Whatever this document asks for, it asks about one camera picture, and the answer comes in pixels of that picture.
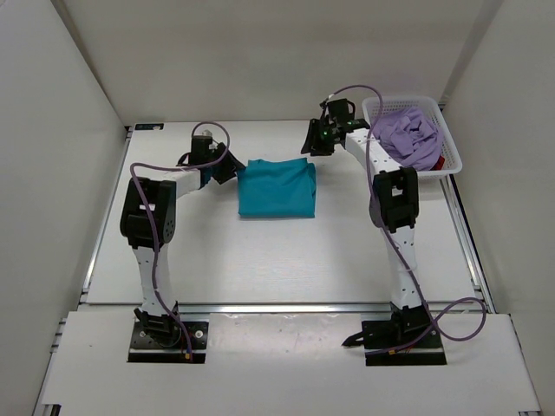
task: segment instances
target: folded teal cloth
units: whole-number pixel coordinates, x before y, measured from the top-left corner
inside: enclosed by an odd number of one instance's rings
[[[314,218],[316,168],[306,158],[249,160],[237,177],[241,217]]]

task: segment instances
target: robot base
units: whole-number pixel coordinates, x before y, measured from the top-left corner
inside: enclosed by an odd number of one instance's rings
[[[380,331],[387,321],[363,321],[362,331],[365,334],[373,334]],[[395,345],[402,345],[411,342],[422,331],[411,331],[408,334],[397,337],[395,332],[388,335],[370,336],[364,340],[364,355],[366,356],[366,366],[443,366],[447,364],[445,351],[441,343],[441,336],[436,331],[430,331],[414,347],[407,351],[400,351],[396,354],[370,354],[371,351],[390,348]]]
[[[176,340],[173,345],[160,345],[145,334],[140,322],[136,321],[131,334],[127,362],[172,362],[179,364],[204,364],[208,342],[208,322],[183,322],[191,337],[193,361],[185,357],[186,344]]]

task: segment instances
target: purple cloth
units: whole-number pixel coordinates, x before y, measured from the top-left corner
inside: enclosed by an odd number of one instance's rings
[[[443,132],[417,107],[383,115],[374,136],[389,156],[417,171],[429,171],[441,155]]]

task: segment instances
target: white basket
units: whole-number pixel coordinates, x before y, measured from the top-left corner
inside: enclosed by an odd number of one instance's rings
[[[426,117],[428,117],[443,132],[444,140],[441,146],[441,156],[445,158],[445,164],[440,171],[422,171],[418,172],[418,179],[440,179],[452,173],[460,172],[462,169],[462,161],[460,160],[457,147],[454,145],[453,137],[447,128],[447,123],[443,119],[437,102],[430,97],[421,95],[412,96],[390,96],[383,97],[383,113],[392,113],[407,107],[418,107]],[[380,108],[380,102],[377,97],[367,98],[362,102],[362,110],[364,111],[364,119],[370,123],[376,117]]]

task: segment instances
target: white table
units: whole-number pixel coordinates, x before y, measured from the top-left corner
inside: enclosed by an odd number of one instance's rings
[[[232,136],[233,154],[244,163],[301,157],[308,126],[307,121],[224,124]],[[87,302],[142,302],[138,266],[119,230],[128,168],[135,161],[174,166],[190,148],[193,126],[166,123],[163,130],[133,132]],[[216,127],[208,128],[216,140],[225,140]],[[310,161],[317,168],[314,219],[239,219],[235,179],[224,185],[213,181],[179,200],[169,248],[173,293],[179,302],[390,300],[385,243],[369,219],[362,167],[339,147],[331,157]],[[471,277],[439,182],[421,182],[420,209],[415,248],[427,299],[472,296]]]
[[[453,335],[476,314],[446,315]],[[343,339],[359,315],[211,315],[204,365],[127,363],[130,307],[71,313],[44,404],[98,414],[517,416],[539,410],[507,315],[482,333],[444,340],[447,365],[365,367]]]

